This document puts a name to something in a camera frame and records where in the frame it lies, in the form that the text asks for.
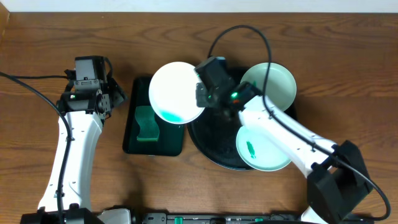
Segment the green scrub sponge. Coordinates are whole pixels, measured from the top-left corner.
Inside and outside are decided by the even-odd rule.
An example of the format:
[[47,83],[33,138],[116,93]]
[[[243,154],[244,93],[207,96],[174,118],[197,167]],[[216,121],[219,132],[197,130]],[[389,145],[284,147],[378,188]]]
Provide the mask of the green scrub sponge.
[[138,106],[135,119],[139,125],[137,140],[139,142],[154,142],[159,140],[160,129],[155,120],[155,112],[151,106]]

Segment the white plate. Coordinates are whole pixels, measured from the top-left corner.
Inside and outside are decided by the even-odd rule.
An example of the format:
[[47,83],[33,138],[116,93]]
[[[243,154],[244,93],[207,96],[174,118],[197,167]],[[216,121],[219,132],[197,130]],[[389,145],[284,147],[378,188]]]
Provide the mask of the white plate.
[[165,64],[150,81],[150,105],[164,121],[187,124],[204,111],[197,106],[196,100],[196,87],[200,82],[193,65],[187,62]]

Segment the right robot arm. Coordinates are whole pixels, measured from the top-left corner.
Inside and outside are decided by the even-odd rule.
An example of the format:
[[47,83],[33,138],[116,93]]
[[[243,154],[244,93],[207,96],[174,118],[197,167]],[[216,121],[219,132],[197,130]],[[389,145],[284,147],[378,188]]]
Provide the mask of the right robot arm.
[[197,83],[195,94],[198,106],[236,112],[243,127],[286,153],[307,179],[309,209],[322,221],[348,222],[354,208],[375,189],[355,144],[337,145],[311,132],[254,85]]

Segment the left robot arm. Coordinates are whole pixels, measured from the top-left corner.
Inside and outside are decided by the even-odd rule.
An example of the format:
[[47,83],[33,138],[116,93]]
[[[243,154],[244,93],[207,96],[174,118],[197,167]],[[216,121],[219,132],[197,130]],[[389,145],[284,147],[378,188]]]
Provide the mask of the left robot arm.
[[23,214],[21,223],[132,223],[128,208],[91,211],[90,184],[93,159],[105,119],[126,99],[112,71],[84,77],[66,70],[69,83],[57,101],[60,114],[58,146],[44,196],[35,213]]

